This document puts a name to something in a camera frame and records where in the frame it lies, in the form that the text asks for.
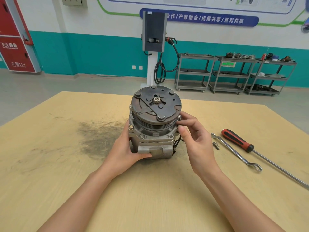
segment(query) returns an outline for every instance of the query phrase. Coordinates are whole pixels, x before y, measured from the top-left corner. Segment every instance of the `forearm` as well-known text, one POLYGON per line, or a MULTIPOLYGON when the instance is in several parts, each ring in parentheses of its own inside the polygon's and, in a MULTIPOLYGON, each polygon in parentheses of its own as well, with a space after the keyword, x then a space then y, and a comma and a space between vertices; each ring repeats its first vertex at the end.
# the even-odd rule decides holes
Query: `forearm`
POLYGON ((203 174, 201 179, 235 231, 284 231, 259 210, 219 167, 203 174))
POLYGON ((112 177, 100 168, 41 226, 39 232, 85 231, 96 204, 112 177))

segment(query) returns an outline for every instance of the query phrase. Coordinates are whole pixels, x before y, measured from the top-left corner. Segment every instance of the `gray floor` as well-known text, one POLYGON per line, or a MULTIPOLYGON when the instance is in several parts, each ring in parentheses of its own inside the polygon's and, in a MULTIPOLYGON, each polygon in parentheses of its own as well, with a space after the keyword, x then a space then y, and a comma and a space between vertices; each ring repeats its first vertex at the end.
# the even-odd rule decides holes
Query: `gray floor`
MULTIPOLYGON (((140 89, 142 83, 146 83, 146 79, 99 78, 95 75, 80 75, 72 79, 71 76, 45 75, 44 73, 39 75, 17 74, 0 69, 0 125, 61 91, 132 95, 140 89)), ((172 80, 166 80, 162 85, 175 89, 172 80)), ((181 90, 177 93, 183 99, 264 104, 309 133, 309 89, 286 87, 280 95, 274 97, 220 92, 212 94, 210 91, 201 93, 188 90, 181 90)))

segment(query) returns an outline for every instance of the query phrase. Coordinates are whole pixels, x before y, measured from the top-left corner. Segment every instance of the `fire extinguisher cabinet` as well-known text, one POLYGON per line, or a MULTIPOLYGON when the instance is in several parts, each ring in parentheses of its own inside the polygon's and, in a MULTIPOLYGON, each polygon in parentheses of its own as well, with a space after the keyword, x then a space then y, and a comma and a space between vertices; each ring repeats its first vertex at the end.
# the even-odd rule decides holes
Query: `fire extinguisher cabinet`
POLYGON ((10 71, 40 72, 33 46, 26 45, 27 32, 14 0, 0 0, 0 52, 10 71))

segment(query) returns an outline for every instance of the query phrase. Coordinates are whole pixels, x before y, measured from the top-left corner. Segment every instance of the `left hand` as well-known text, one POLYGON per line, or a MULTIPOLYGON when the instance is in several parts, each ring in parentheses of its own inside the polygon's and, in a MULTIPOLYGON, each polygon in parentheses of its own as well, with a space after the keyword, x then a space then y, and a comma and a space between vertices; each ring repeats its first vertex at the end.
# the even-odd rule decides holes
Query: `left hand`
POLYGON ((115 141, 110 153, 100 168, 108 171, 108 174, 115 178, 129 169, 138 160, 152 157, 151 154, 132 153, 129 140, 129 120, 127 120, 122 133, 115 141))

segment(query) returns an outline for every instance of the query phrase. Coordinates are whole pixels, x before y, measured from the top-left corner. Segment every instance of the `electrical outlet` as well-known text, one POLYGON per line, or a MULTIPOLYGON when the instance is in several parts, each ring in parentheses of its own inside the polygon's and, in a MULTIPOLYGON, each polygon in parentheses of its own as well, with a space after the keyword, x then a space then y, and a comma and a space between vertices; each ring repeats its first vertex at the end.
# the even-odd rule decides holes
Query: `electrical outlet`
POLYGON ((62 0, 62 3, 67 6, 87 7, 86 0, 62 0))

